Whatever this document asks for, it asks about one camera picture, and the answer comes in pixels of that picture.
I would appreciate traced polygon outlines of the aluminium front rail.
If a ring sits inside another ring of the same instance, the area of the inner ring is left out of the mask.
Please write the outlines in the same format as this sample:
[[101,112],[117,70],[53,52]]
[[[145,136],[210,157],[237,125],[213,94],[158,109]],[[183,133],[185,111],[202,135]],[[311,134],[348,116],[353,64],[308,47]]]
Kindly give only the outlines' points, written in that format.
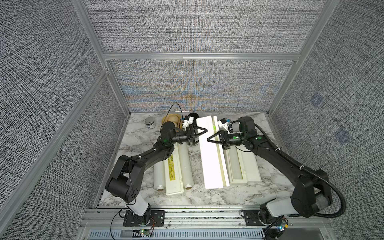
[[77,240],[335,240],[329,221],[290,218],[280,224],[247,226],[241,210],[256,206],[154,207],[165,211],[163,227],[124,227],[125,209],[89,209],[83,215]]

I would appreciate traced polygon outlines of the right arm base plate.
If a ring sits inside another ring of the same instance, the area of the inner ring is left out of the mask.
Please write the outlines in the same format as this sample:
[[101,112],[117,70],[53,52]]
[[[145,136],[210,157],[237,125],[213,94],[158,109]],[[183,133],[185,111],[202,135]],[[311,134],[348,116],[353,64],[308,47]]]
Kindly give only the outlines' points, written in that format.
[[284,216],[273,217],[266,210],[241,210],[240,215],[247,226],[270,226],[286,220]]

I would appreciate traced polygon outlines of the white wrap dispenser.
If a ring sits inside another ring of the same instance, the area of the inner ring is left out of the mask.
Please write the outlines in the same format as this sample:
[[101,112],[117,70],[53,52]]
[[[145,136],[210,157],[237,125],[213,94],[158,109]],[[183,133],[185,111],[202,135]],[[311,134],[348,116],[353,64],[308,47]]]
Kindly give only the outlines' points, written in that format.
[[217,116],[198,118],[197,126],[208,130],[199,137],[205,188],[210,190],[228,187],[230,182],[223,147],[207,142],[208,137],[219,131]]
[[184,192],[183,178],[181,172],[178,144],[174,144],[171,156],[164,162],[166,195],[179,195]]
[[262,178],[259,172],[256,156],[254,155],[254,153],[246,149],[244,145],[241,145],[238,147],[231,146],[231,148],[232,147],[237,149],[243,179],[242,180],[233,179],[229,149],[224,150],[224,158],[227,164],[227,171],[229,174],[230,185],[245,185],[247,183],[261,182]]

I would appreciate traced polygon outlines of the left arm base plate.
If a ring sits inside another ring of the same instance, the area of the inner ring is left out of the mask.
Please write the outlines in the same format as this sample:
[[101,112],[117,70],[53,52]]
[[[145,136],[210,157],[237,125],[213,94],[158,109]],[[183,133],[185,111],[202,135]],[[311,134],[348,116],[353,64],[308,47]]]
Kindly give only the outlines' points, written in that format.
[[136,215],[132,212],[126,212],[123,226],[124,227],[163,227],[165,221],[165,211],[150,210],[143,216]]

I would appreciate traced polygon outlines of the black cup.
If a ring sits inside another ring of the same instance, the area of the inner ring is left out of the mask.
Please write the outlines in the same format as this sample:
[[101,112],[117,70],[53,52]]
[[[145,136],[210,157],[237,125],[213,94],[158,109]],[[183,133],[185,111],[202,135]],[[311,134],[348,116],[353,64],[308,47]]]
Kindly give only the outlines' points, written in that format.
[[189,117],[194,118],[194,120],[199,118],[199,115],[197,113],[189,113]]

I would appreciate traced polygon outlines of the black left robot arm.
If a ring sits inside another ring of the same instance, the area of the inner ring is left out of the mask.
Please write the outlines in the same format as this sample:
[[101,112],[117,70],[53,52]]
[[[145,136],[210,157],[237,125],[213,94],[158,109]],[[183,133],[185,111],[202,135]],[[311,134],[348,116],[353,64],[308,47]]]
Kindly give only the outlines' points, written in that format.
[[160,136],[150,150],[135,156],[122,155],[118,158],[106,182],[105,190],[124,200],[134,215],[148,217],[151,206],[140,195],[146,169],[168,159],[175,150],[175,144],[191,145],[196,138],[207,132],[206,128],[197,125],[190,125],[182,130],[172,122],[163,123]]

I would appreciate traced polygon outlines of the yellow bowl with eggs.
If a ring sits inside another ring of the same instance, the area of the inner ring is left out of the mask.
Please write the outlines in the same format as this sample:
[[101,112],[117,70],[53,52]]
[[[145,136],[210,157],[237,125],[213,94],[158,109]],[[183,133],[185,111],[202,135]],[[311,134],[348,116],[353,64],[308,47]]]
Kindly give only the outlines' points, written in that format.
[[175,127],[177,127],[177,128],[181,128],[182,124],[183,124],[182,117],[179,114],[168,114],[168,115],[166,115],[162,119],[161,124],[163,125],[166,122],[172,122],[175,125]]

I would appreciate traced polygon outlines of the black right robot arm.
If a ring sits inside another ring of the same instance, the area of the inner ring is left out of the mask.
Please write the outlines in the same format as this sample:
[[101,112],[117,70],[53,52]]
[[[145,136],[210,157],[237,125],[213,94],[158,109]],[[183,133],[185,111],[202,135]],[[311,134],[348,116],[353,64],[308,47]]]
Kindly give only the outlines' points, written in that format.
[[312,216],[329,218],[321,211],[333,200],[328,175],[307,168],[278,148],[265,131],[250,117],[238,119],[240,131],[229,134],[224,130],[207,138],[210,143],[222,145],[224,149],[243,145],[255,156],[269,162],[294,186],[291,196],[270,200],[260,206],[259,219],[265,225],[272,224],[280,216]]

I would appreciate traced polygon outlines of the small silver lidded jar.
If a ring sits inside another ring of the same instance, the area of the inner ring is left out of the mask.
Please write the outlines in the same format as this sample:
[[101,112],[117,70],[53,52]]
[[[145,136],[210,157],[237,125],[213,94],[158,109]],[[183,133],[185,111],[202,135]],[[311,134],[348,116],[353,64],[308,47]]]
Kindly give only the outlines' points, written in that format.
[[153,129],[156,126],[155,119],[153,117],[145,118],[145,125],[148,129]]

